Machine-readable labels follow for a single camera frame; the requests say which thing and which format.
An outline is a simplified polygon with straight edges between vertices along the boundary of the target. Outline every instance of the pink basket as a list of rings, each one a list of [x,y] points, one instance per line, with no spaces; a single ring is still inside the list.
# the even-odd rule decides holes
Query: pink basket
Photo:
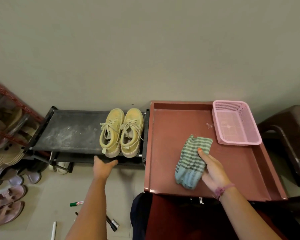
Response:
[[[262,139],[248,104],[242,101],[216,100],[212,106],[216,137],[220,144],[261,144]]]

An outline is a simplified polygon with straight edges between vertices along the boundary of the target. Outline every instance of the hand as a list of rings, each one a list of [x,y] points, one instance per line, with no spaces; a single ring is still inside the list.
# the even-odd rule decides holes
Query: hand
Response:
[[[202,181],[212,192],[215,192],[218,187],[222,188],[231,183],[220,161],[204,153],[201,148],[198,148],[198,154],[207,164],[201,177]]]
[[[118,160],[113,160],[108,163],[104,163],[97,156],[94,156],[93,163],[93,175],[95,179],[101,179],[106,181],[109,177],[112,168],[118,164]]]

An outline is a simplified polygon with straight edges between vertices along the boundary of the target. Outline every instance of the yellow shoe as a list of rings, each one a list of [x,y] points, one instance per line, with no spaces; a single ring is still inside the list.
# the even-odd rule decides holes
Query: yellow shoe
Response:
[[[120,129],[124,122],[124,112],[115,108],[110,111],[105,123],[102,125],[100,135],[100,146],[102,147],[102,153],[107,157],[116,157],[120,153],[120,135],[122,129]]]
[[[125,157],[135,157],[139,153],[141,133],[143,131],[143,114],[137,108],[129,109],[124,119],[120,144]]]

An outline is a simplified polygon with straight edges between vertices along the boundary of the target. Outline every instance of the gray wall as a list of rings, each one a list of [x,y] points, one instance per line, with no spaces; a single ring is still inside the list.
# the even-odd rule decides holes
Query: gray wall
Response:
[[[300,0],[0,0],[0,82],[42,115],[221,99],[260,121],[300,104]]]

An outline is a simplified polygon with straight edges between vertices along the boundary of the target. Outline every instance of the bracelet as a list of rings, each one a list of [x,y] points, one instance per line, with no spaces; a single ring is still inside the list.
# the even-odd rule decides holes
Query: bracelet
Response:
[[[230,188],[230,187],[233,187],[235,184],[234,183],[230,183],[230,184],[228,184],[228,185],[226,185],[226,186],[224,186],[224,187],[218,187],[217,189],[216,189],[216,191],[214,192],[215,193],[215,198],[218,200],[218,201],[220,201],[220,197],[221,197],[221,195],[223,195],[223,193],[225,192],[225,190],[226,189],[228,189],[228,188]]]

